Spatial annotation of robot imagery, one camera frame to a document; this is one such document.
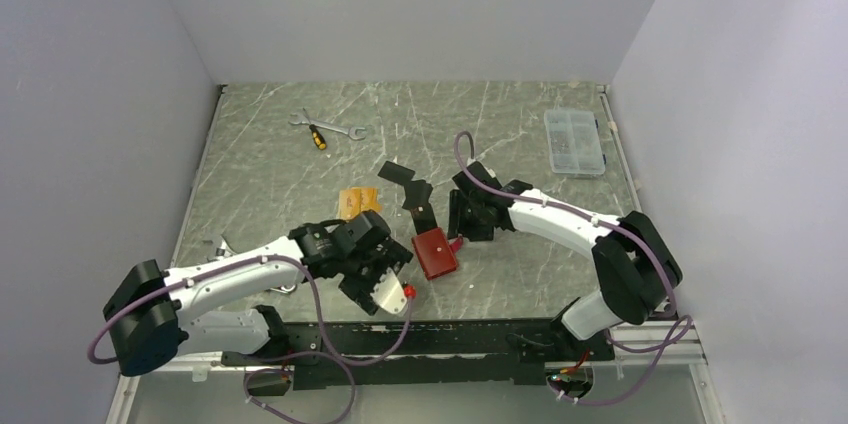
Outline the yellow black screwdriver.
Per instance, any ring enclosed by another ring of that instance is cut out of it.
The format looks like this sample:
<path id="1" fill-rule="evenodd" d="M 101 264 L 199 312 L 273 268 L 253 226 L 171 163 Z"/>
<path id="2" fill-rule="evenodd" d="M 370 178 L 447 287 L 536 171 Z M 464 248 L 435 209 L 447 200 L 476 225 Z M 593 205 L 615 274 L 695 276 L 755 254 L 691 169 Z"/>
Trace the yellow black screwdriver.
<path id="1" fill-rule="evenodd" d="M 315 147 L 319 150 L 325 150 L 327 148 L 327 142 L 324 136 L 319 131 L 318 127 L 312 122 L 307 110 L 305 108 L 302 109 L 303 115 L 306 118 L 309 130 L 311 132 L 312 140 Z"/>

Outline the silver open-end wrench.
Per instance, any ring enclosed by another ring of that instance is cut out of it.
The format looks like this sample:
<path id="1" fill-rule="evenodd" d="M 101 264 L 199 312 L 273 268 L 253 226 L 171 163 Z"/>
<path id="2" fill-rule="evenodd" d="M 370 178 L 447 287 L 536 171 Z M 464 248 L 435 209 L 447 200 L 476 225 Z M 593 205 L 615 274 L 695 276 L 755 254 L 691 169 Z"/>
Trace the silver open-end wrench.
<path id="1" fill-rule="evenodd" d="M 361 126 L 345 126 L 334 124 L 330 122 L 320 121 L 310 119 L 303 112 L 295 112 L 292 113 L 289 119 L 289 123 L 291 125 L 299 125 L 299 126 L 314 126 L 321 130 L 335 132 L 341 135 L 345 135 L 351 140 L 364 140 L 367 136 L 367 129 Z"/>

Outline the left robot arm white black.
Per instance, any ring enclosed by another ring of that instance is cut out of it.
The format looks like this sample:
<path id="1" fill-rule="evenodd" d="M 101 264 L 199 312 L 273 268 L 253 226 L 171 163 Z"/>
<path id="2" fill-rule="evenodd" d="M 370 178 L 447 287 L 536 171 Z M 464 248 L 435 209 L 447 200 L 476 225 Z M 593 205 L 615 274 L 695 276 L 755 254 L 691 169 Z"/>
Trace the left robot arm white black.
<path id="1" fill-rule="evenodd" d="M 268 244 L 190 267 L 133 266 L 103 308 L 121 375 L 148 374 L 188 354 L 226 351 L 264 364 L 279 361 L 291 336 L 279 312 L 225 305 L 272 288 L 291 292 L 339 278 L 339 290 L 368 315 L 407 312 L 412 297 L 399 273 L 413 258 L 385 220 L 364 211 L 351 220 L 306 223 Z"/>

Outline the clear plastic compartment box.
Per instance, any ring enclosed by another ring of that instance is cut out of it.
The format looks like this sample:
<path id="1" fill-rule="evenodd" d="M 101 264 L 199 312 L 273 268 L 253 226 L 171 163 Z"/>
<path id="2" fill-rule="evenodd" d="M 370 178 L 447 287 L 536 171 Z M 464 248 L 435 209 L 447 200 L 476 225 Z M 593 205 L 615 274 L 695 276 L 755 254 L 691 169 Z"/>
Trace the clear plastic compartment box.
<path id="1" fill-rule="evenodd" d="M 600 176 L 606 170 L 599 124 L 590 111 L 572 108 L 546 110 L 543 116 L 549 163 L 556 174 Z"/>

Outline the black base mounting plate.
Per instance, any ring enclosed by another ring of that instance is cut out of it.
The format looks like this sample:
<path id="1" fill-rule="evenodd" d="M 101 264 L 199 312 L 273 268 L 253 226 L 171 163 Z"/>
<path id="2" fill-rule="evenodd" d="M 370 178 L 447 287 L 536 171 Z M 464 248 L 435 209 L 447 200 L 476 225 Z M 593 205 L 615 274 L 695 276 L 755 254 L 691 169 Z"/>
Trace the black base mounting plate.
<path id="1" fill-rule="evenodd" d="M 371 358 L 397 339 L 385 360 L 352 370 L 360 385 L 509 381 L 542 385 L 555 369 L 611 362 L 615 352 L 602 334 L 573 341 L 546 318 L 417 321 L 408 332 L 399 322 L 331 322 L 329 340 L 350 358 Z"/>

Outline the aluminium rail frame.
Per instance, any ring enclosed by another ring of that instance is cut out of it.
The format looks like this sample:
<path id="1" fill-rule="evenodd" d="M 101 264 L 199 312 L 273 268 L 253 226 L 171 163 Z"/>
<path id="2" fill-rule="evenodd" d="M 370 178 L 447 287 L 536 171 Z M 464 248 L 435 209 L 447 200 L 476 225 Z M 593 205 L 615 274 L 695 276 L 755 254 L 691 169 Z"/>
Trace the aluminium rail frame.
<path id="1" fill-rule="evenodd" d="M 247 401 L 245 372 L 224 369 L 210 355 L 141 378 L 123 378 L 109 423 L 277 423 L 274 410 L 307 423 L 340 414 L 348 423 L 724 423 L 708 366 L 694 344 L 667 350 L 634 396 L 604 407 L 557 400 L 541 386 L 466 382 L 362 386 L 350 402 L 346 387 L 293 390 Z"/>

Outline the red leather card holder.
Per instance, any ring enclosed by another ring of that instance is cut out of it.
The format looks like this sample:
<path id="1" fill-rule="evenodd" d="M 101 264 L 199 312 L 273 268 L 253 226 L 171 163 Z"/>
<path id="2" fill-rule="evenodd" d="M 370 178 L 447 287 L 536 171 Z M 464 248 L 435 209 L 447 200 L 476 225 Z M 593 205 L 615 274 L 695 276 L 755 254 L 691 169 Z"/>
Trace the red leather card holder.
<path id="1" fill-rule="evenodd" d="M 465 243 L 463 236 L 449 238 L 441 227 L 425 231 L 411 239 L 415 256 L 428 281 L 456 271 L 456 253 Z"/>

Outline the single black VIP card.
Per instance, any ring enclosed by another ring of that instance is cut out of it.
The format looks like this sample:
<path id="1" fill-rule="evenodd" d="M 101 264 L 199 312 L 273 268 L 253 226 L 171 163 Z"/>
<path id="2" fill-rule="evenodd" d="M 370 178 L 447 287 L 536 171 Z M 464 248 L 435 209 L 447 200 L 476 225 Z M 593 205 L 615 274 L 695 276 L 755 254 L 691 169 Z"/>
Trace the single black VIP card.
<path id="1" fill-rule="evenodd" d="M 410 211 L 415 233 L 424 234 L 439 227 L 431 204 L 417 206 Z"/>

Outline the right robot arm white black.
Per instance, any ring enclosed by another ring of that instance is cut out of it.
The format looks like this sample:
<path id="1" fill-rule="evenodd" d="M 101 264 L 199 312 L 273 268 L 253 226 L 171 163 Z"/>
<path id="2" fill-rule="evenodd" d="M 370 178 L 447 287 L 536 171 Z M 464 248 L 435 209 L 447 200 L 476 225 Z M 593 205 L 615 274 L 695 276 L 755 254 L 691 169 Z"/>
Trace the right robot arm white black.
<path id="1" fill-rule="evenodd" d="M 552 322 L 551 345 L 564 359 L 578 357 L 591 338 L 611 327 L 644 323 L 683 280 L 653 222 L 639 211 L 623 217 L 590 212 L 524 181 L 501 184 L 478 162 L 452 180 L 451 235 L 490 241 L 497 229 L 531 234 L 593 263 L 597 289 Z"/>

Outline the red handled adjustable wrench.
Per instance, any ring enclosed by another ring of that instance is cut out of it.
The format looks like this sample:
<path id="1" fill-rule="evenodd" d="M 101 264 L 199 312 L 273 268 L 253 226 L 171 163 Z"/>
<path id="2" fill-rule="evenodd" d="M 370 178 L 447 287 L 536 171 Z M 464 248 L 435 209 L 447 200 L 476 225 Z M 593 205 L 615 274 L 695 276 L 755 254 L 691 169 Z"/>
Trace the red handled adjustable wrench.
<path id="1" fill-rule="evenodd" d="M 209 246 L 209 252 L 206 256 L 208 262 L 226 259 L 235 255 L 234 250 L 223 235 L 209 237 L 205 240 L 205 243 Z"/>

